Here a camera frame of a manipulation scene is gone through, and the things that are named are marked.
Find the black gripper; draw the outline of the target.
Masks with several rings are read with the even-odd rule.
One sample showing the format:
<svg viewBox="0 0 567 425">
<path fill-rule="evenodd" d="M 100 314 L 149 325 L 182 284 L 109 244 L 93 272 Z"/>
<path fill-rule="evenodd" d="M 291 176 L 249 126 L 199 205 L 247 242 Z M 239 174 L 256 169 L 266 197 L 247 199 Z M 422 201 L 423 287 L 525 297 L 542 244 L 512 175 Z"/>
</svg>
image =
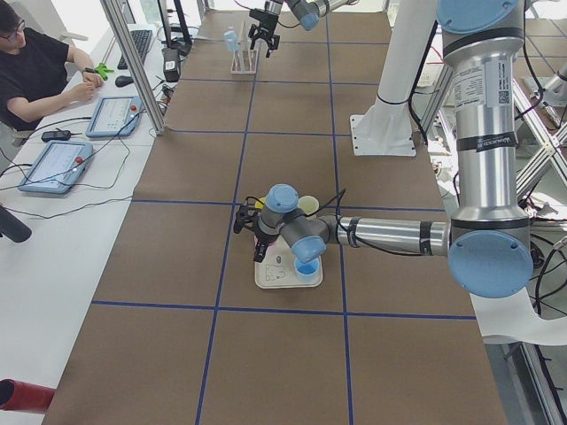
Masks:
<svg viewBox="0 0 567 425">
<path fill-rule="evenodd" d="M 254 234 L 260 239 L 254 246 L 253 261 L 262 262 L 267 254 L 268 247 L 275 243 L 279 237 L 279 231 L 263 223 L 256 223 Z"/>
<path fill-rule="evenodd" d="M 276 10 L 254 8 L 249 11 L 249 17 L 258 21 L 257 24 L 252 24 L 249 30 L 250 50 L 255 48 L 258 38 L 268 38 L 266 40 L 268 46 L 266 53 L 267 58 L 271 56 L 273 51 L 278 49 L 279 35 L 275 35 L 275 31 L 279 15 L 280 11 Z"/>
</svg>

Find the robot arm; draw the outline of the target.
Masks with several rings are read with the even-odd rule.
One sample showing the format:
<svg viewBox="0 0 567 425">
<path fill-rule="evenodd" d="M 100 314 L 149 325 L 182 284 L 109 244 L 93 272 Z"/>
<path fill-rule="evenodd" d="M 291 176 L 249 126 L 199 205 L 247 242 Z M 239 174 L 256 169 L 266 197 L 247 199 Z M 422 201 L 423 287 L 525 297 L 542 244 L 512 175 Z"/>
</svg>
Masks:
<svg viewBox="0 0 567 425">
<path fill-rule="evenodd" d="M 280 36 L 276 34 L 276 27 L 279 24 L 279 16 L 282 11 L 283 4 L 286 4 L 298 24 L 306 31 L 314 29 L 318 22 L 326 15 L 344 5 L 357 4 L 357 1 L 347 0 L 291 0 L 291 1 L 265 1 L 262 9 L 253 8 L 249 11 L 249 17 L 256 19 L 256 24 L 251 24 L 248 38 L 250 47 L 255 48 L 258 40 L 262 40 L 267 46 L 268 58 L 272 51 L 279 47 Z"/>
<path fill-rule="evenodd" d="M 505 298 L 532 275 L 529 220 L 514 174 L 512 62 L 524 43 L 519 1 L 403 1 L 399 5 L 376 102 L 351 118 L 358 155 L 411 156 L 411 95 L 433 36 L 453 73 L 460 201 L 449 223 L 342 217 L 309 219 L 297 191 L 272 187 L 250 217 L 254 260 L 283 239 L 296 259 L 319 258 L 330 243 L 394 255 L 447 258 L 455 281 L 483 298 Z"/>
</svg>

